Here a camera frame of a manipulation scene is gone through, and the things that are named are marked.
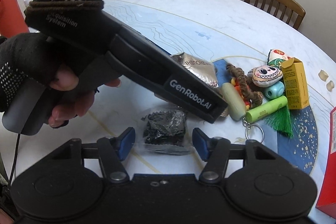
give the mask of green tassel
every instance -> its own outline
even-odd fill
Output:
[[[294,137],[291,115],[287,105],[267,116],[265,122],[281,135],[290,139]]]

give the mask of keychain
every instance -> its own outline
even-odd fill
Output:
[[[245,117],[243,118],[242,122],[243,122],[243,126],[246,128],[245,129],[245,138],[247,140],[250,140],[248,134],[249,134],[249,131],[250,131],[251,127],[257,127],[257,128],[260,129],[261,135],[262,135],[260,143],[263,143],[263,141],[265,139],[265,133],[264,133],[263,129],[260,127],[260,125],[258,125],[257,123],[249,123],[249,122],[247,122],[246,119],[245,119]]]

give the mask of red box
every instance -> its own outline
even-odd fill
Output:
[[[330,112],[330,141],[327,168],[316,208],[336,218],[336,107]]]

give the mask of green lip balm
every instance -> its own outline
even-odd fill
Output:
[[[245,119],[249,123],[254,123],[273,112],[276,112],[278,109],[287,105],[287,98],[286,96],[281,96],[274,100],[271,100],[261,106],[253,108],[246,112]]]

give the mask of white table surface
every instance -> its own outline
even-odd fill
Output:
[[[187,52],[208,61],[224,58],[245,72],[267,61],[268,52],[278,48],[304,63],[310,105],[318,128],[318,152],[310,175],[320,192],[328,157],[329,112],[336,105],[335,91],[328,92],[318,73],[321,69],[336,81],[336,64],[320,48],[284,22],[240,0],[104,0],[104,10],[124,21],[171,54]],[[122,77],[120,88],[101,87],[87,115],[71,120],[68,126],[52,129],[44,125],[31,137],[22,136],[16,175],[70,138],[83,143],[119,135],[128,126],[138,129],[143,112],[166,103],[152,92]],[[244,138],[240,122],[230,118],[209,124],[188,119],[189,133],[200,127],[209,137],[221,136],[232,143]],[[7,173],[10,172],[16,134],[0,126],[0,151]],[[267,136],[265,145],[276,151],[276,134]],[[100,174],[97,160],[86,167]],[[204,163],[198,155],[156,155],[133,150],[124,162],[134,173],[199,175]],[[241,168],[241,161],[230,161],[227,175]],[[317,223],[335,223],[333,218],[313,209],[310,217]]]

